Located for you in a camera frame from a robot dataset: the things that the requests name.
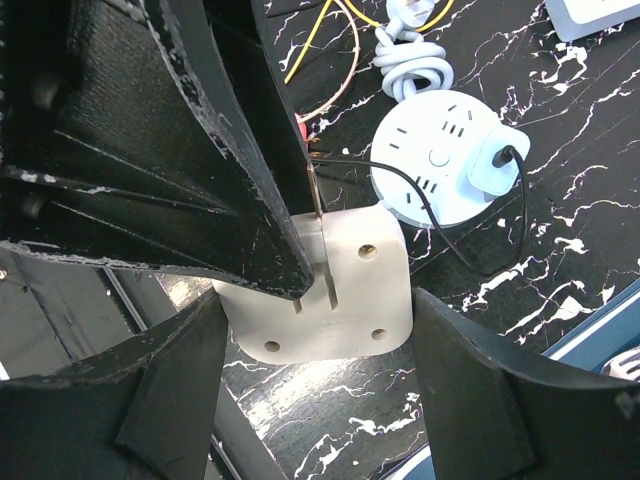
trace tabletop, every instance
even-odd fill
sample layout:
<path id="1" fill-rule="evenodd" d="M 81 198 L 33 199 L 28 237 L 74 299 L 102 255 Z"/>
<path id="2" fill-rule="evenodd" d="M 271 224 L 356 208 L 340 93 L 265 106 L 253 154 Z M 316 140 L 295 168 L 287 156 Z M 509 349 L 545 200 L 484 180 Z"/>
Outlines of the tabletop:
<path id="1" fill-rule="evenodd" d="M 265 8 L 274 14 L 308 3 L 272 0 Z M 386 20 L 384 0 L 354 4 Z M 283 72 L 318 13 L 269 20 Z M 329 98 L 351 62 L 345 16 L 332 7 L 327 17 L 288 87 L 300 113 Z M 395 101 L 382 92 L 372 65 L 373 29 L 358 26 L 362 54 L 354 81 L 308 127 L 314 147 L 367 159 Z M 469 273 L 428 230 L 405 226 L 412 283 L 542 352 L 640 271 L 640 23 L 568 44 L 555 35 L 542 0 L 456 0 L 426 38 L 446 48 L 454 90 L 479 98 L 531 138 L 530 224 L 522 263 L 489 280 Z M 331 209 L 377 201 L 366 168 L 322 172 Z M 449 232 L 487 268 L 500 264 L 513 249 L 521 200 L 514 190 Z M 257 363 L 231 341 L 224 380 L 292 480 L 379 478 L 427 441 L 410 343 L 379 357 L 276 367 Z"/>

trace black plastic part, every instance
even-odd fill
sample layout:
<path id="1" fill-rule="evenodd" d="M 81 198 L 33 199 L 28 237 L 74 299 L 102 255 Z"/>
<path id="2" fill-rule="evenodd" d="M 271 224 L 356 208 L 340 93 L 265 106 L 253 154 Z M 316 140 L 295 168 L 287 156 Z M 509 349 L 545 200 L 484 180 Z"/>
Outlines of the black plastic part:
<path id="1" fill-rule="evenodd" d="M 209 292 L 55 375 L 0 383 L 0 478 L 203 478 L 226 338 Z"/>
<path id="2" fill-rule="evenodd" d="M 640 478 L 640 386 L 536 355 L 414 294 L 438 480 Z"/>
<path id="3" fill-rule="evenodd" d="M 307 161 L 264 13 L 10 3 L 0 247 L 304 294 L 290 214 L 313 210 Z"/>

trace white cable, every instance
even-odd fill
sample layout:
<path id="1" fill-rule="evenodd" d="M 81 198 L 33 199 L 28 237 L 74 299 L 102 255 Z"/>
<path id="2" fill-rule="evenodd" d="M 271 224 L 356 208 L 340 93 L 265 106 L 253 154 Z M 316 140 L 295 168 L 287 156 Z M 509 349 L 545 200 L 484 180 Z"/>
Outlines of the white cable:
<path id="1" fill-rule="evenodd" d="M 386 27 L 376 28 L 379 43 L 373 64 L 380 67 L 384 75 L 384 93 L 400 103 L 419 92 L 449 90 L 453 85 L 453 67 L 445 60 L 446 50 L 425 42 L 420 33 L 405 27 L 399 17 L 394 17 Z M 396 45 L 397 40 L 410 43 Z M 418 90 L 417 79 L 428 80 L 429 85 Z"/>
<path id="2" fill-rule="evenodd" d="M 340 7 L 340 9 L 347 16 L 347 20 L 349 20 L 349 25 L 351 26 L 351 30 L 353 30 L 353 38 L 356 44 L 355 44 L 355 47 L 353 48 L 353 61 L 351 62 L 351 69 L 349 70 L 349 73 L 347 74 L 347 78 L 344 80 L 344 82 L 342 83 L 338 91 L 329 100 L 327 100 L 321 106 L 316 108 L 313 112 L 310 112 L 304 115 L 300 120 L 298 120 L 298 123 L 308 122 L 312 118 L 317 117 L 318 115 L 324 113 L 333 104 L 333 102 L 335 102 L 338 99 L 338 97 L 340 97 L 340 95 L 342 95 L 344 91 L 347 89 L 347 87 L 349 86 L 349 83 L 351 83 L 351 80 L 353 79 L 353 76 L 356 73 L 356 68 L 358 67 L 358 60 L 360 59 L 360 35 L 358 34 L 358 27 L 356 26 L 356 22 L 353 19 L 353 15 L 351 15 L 351 12 L 345 6 L 345 4 L 342 3 L 340 0 L 333 0 L 333 2 L 335 2 L 338 5 L 338 7 Z"/>

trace white box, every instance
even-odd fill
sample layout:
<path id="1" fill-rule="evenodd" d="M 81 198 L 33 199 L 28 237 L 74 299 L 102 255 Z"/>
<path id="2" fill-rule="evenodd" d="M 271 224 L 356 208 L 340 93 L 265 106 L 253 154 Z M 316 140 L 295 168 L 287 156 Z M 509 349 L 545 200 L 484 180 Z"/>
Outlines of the white box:
<path id="1" fill-rule="evenodd" d="M 640 17 L 640 0 L 546 0 L 546 3 L 563 42 Z"/>

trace black cable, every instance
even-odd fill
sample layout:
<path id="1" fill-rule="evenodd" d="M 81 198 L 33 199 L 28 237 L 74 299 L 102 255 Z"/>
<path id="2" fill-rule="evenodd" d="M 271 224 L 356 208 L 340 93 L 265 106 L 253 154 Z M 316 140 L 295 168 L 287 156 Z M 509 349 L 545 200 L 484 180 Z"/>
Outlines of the black cable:
<path id="1" fill-rule="evenodd" d="M 520 153 L 518 153 L 518 151 L 512 145 L 507 145 L 506 147 L 504 147 L 504 149 L 502 149 L 502 151 L 500 152 L 500 156 L 504 157 L 505 155 L 510 156 L 516 162 L 516 164 L 518 165 L 518 172 L 520 173 L 520 187 L 522 190 L 522 222 L 521 222 L 522 231 L 520 232 L 520 240 L 518 241 L 518 246 L 516 248 L 515 254 L 513 255 L 513 258 L 509 262 L 505 263 L 504 265 L 490 272 L 485 272 L 475 267 L 467 259 L 467 257 L 462 253 L 462 251 L 451 240 L 449 240 L 447 235 L 444 233 L 444 230 L 440 226 L 440 223 L 438 223 L 438 219 L 436 218 L 435 213 L 431 208 L 431 204 L 429 203 L 427 196 L 424 194 L 420 186 L 402 170 L 396 167 L 392 167 L 391 165 L 386 165 L 384 163 L 368 162 L 366 160 L 312 158 L 311 161 L 313 163 L 363 165 L 367 167 L 381 168 L 383 170 L 387 170 L 391 173 L 395 173 L 396 175 L 402 177 L 402 179 L 406 181 L 409 185 L 411 185 L 411 188 L 413 188 L 416 191 L 416 193 L 418 194 L 418 197 L 420 197 L 420 200 L 422 201 L 422 204 L 427 210 L 427 214 L 429 215 L 429 220 L 431 221 L 431 225 L 433 225 L 433 228 L 436 230 L 436 232 L 438 232 L 438 234 L 442 237 L 444 242 L 449 246 L 449 248 L 453 251 L 453 253 L 456 254 L 458 259 L 473 273 L 480 275 L 484 278 L 489 278 L 489 277 L 493 277 L 498 273 L 502 273 L 503 271 L 511 270 L 513 267 L 515 267 L 518 263 L 522 261 L 522 255 L 524 253 L 525 238 L 527 235 L 527 226 L 529 225 L 529 211 L 528 211 L 529 181 L 527 179 L 527 170 L 524 166 L 524 160 L 522 159 L 522 156 L 520 155 Z"/>
<path id="2" fill-rule="evenodd" d="M 315 2 L 309 2 L 306 5 L 298 5 L 295 8 L 290 8 L 288 10 L 283 10 L 282 12 L 277 13 L 267 13 L 267 18 L 277 18 L 282 17 L 284 15 L 289 15 L 291 13 L 303 12 L 305 10 L 311 10 L 314 8 L 318 8 L 320 5 L 323 5 L 326 0 L 317 0 Z"/>

